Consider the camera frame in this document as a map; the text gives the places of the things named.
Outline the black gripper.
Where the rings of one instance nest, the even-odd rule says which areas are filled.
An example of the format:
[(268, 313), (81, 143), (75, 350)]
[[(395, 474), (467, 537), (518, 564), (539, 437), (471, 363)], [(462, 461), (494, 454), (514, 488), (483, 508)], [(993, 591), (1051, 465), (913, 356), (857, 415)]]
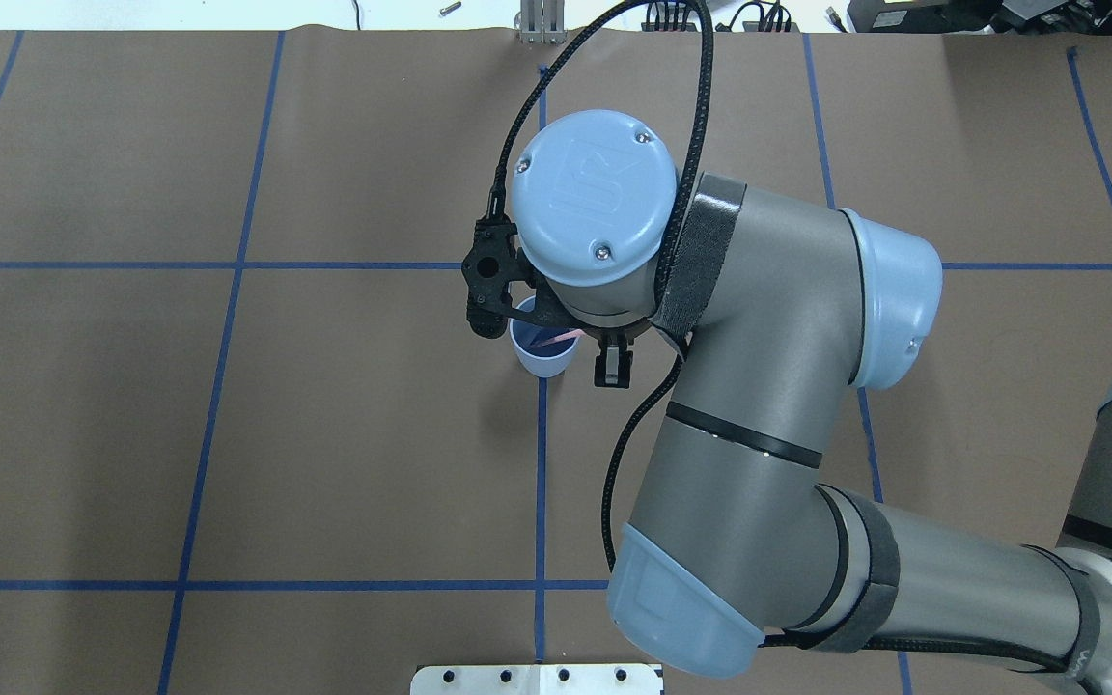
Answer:
[(646, 318), (654, 309), (653, 282), (651, 274), (629, 274), (614, 282), (584, 287), (553, 282), (553, 292), (575, 322), (542, 326), (520, 321), (514, 326), (522, 342), (550, 342), (556, 336), (575, 329), (595, 336), (598, 355), (593, 384), (609, 390), (627, 390), (634, 360), (631, 339), (625, 332), (610, 331), (637, 324), (641, 328), (631, 332), (636, 336), (648, 328)]

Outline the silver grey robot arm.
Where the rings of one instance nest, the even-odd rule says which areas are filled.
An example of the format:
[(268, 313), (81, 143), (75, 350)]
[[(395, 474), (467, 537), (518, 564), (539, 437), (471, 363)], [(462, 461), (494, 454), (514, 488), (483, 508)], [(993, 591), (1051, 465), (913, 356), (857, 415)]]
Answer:
[(702, 173), (588, 110), (514, 163), (522, 252), (562, 325), (684, 341), (606, 600), (637, 648), (741, 676), (764, 647), (992, 661), (1112, 694), (1112, 383), (1054, 548), (992, 542), (820, 480), (838, 406), (917, 360), (943, 290), (922, 238)]

